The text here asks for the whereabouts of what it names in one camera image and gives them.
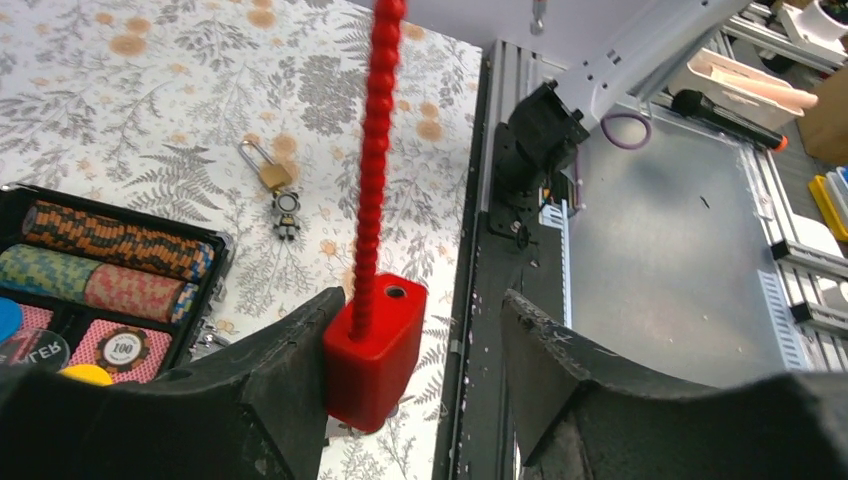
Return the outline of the red cable lock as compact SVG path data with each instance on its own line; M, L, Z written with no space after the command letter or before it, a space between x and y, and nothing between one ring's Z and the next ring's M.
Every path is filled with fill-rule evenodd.
M364 433L383 426L406 390L418 358L428 295L421 284L377 271L395 70L405 13L403 1L374 5L362 123L354 295L323 335L325 409Z

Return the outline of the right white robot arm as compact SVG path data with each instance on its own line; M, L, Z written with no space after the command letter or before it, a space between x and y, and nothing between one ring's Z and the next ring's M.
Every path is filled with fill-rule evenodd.
M590 43L581 64L543 81L495 130L494 199L529 207L543 181L625 94L745 7L743 1L645 1L622 32Z

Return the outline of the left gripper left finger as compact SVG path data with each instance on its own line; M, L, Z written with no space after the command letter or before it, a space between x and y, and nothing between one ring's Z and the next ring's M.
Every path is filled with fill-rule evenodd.
M314 479L325 444L323 290L281 320L155 380L95 386L1 370L5 479Z

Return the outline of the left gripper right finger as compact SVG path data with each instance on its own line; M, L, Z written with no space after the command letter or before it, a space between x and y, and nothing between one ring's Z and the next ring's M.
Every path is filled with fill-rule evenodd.
M500 326L528 479L847 475L845 374L689 382L604 348L512 290Z

